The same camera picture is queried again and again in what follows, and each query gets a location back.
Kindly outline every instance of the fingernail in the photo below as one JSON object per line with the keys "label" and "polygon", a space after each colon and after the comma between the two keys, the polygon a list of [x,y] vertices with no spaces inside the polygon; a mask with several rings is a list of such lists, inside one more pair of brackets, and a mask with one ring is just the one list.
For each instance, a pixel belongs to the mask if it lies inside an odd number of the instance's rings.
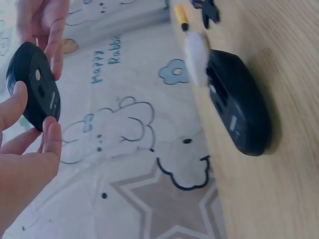
{"label": "fingernail", "polygon": [[24,85],[25,83],[23,81],[17,81],[17,83],[14,86],[14,91],[13,93],[21,92],[24,90]]}

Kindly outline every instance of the printed tablecloth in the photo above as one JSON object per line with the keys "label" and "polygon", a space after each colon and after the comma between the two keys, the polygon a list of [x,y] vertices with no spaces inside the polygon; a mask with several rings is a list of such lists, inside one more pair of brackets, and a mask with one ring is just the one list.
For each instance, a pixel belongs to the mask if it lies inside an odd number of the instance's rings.
{"label": "printed tablecloth", "polygon": [[[2,1],[5,100],[6,64],[17,44],[6,18],[14,3]],[[213,159],[165,1],[70,3],[57,82],[59,173],[4,238],[225,239]],[[21,117],[4,141],[31,127]]]}

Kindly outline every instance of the black clip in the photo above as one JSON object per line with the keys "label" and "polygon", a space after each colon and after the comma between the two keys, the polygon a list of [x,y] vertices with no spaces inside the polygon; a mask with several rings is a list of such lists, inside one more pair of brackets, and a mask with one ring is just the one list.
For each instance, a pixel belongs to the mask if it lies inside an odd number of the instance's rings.
{"label": "black clip", "polygon": [[206,29],[209,29],[209,19],[212,19],[215,24],[220,22],[219,11],[216,5],[214,4],[214,0],[202,1],[201,8],[203,23]]}

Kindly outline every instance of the small black object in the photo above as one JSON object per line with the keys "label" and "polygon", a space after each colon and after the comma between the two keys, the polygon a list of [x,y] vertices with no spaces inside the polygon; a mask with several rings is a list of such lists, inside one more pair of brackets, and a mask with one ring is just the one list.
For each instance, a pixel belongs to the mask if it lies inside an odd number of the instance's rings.
{"label": "small black object", "polygon": [[271,121],[245,64],[236,55],[211,50],[207,75],[211,100],[236,147],[247,155],[261,155],[271,136]]}
{"label": "small black object", "polygon": [[33,43],[22,44],[13,55],[6,73],[6,87],[13,95],[17,81],[23,81],[28,90],[24,117],[39,131],[48,116],[60,118],[60,94],[48,60]]}
{"label": "small black object", "polygon": [[181,29],[183,30],[183,32],[187,32],[188,31],[188,23],[183,23],[181,25]]}
{"label": "small black object", "polygon": [[209,29],[209,20],[212,19],[214,23],[219,23],[219,11],[214,0],[205,0],[202,2],[202,17],[206,29]]}

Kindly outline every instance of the blue flower print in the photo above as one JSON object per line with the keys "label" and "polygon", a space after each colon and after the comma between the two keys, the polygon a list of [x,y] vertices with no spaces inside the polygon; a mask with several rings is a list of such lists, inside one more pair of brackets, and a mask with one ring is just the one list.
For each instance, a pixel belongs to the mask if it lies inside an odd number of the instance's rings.
{"label": "blue flower print", "polygon": [[161,68],[159,70],[159,77],[161,77],[167,85],[175,85],[178,82],[189,82],[185,63],[181,59],[173,59],[167,66]]}

